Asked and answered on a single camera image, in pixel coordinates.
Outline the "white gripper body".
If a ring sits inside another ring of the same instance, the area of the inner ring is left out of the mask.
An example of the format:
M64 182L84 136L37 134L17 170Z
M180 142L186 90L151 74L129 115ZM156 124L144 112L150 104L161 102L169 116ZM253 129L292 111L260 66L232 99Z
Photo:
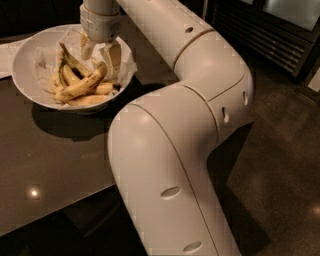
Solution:
M121 28L120 6L118 3L83 3L80 24L91 41L114 40Z

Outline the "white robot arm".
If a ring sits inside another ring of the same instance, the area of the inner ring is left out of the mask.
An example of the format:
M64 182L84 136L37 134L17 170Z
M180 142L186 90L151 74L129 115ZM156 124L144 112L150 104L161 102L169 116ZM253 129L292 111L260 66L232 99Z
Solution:
M150 256L242 256L207 171L209 154L247 124L251 73L179 0L83 0L81 25L107 42L126 13L177 82L128 103L108 132L111 169Z

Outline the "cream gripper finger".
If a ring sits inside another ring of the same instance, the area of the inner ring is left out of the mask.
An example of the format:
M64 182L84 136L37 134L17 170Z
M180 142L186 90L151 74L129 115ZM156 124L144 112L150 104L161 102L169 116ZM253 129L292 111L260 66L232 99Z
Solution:
M89 39L85 32L80 36L81 57L83 60L89 60L92 56L96 42Z
M112 80L117 77L121 67L121 46L117 40L107 42L100 49L100 54L103 57L107 66L107 74L105 78Z

